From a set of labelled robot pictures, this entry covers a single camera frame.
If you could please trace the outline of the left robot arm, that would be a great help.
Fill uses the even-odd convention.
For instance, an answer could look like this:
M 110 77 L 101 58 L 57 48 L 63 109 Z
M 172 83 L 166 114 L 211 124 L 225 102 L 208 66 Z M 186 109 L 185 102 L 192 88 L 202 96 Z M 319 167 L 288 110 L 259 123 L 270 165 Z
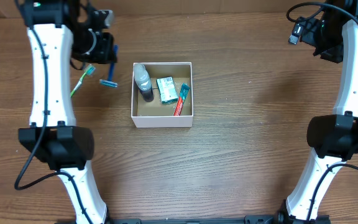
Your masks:
M 32 51 L 34 96 L 29 126 L 18 130 L 31 159 L 48 165 L 64 184 L 75 210 L 75 223 L 111 223 L 93 175 L 94 137 L 79 127 L 71 100 L 73 61 L 114 64 L 111 10 L 90 2 L 16 2 Z

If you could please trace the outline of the green white soap box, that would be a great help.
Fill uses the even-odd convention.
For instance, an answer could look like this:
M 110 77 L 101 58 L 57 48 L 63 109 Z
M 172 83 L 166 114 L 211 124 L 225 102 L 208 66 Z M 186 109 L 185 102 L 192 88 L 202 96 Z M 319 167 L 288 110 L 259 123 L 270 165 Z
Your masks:
M 156 82 L 163 105 L 177 102 L 178 94 L 172 77 L 158 78 Z

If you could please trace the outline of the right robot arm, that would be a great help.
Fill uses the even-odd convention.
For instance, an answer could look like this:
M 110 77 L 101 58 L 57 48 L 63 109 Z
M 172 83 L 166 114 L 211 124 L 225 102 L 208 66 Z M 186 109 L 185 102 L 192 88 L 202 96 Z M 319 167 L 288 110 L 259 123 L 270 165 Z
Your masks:
M 318 208 L 336 174 L 358 154 L 358 0 L 325 1 L 293 21 L 289 43 L 304 42 L 322 59 L 342 64 L 331 115 L 314 117 L 307 130 L 310 154 L 274 223 L 329 223 Z

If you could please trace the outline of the clear bottle with black cap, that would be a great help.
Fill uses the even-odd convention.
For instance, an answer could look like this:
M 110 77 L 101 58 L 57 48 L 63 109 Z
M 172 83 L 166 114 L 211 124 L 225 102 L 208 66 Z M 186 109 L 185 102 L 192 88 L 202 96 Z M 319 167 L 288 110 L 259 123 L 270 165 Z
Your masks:
M 138 86 L 139 92 L 146 102 L 154 100 L 152 83 L 145 65 L 137 63 L 134 65 L 134 80 Z

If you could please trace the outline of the Colgate toothpaste tube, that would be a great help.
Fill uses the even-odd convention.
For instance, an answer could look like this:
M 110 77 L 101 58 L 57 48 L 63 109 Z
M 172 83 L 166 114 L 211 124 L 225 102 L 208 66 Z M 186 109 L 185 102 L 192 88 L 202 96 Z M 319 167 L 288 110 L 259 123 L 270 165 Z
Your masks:
M 181 111 L 183 109 L 183 105 L 186 100 L 186 97 L 188 96 L 189 90 L 190 87 L 186 83 L 183 83 L 180 90 L 180 96 L 178 97 L 177 105 L 174 110 L 174 114 L 173 114 L 174 116 L 181 115 Z

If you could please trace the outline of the blue disposable razor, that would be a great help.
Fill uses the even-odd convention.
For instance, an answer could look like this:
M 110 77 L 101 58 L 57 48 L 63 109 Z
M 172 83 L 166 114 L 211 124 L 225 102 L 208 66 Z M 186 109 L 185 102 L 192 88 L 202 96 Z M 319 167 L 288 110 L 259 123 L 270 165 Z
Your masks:
M 108 86 L 111 88 L 117 88 L 118 84 L 113 81 L 115 64 L 116 64 L 115 62 L 111 62 L 110 68 L 109 68 L 109 73 L 108 73 L 108 78 L 106 80 L 100 79 L 99 83 L 101 85 Z

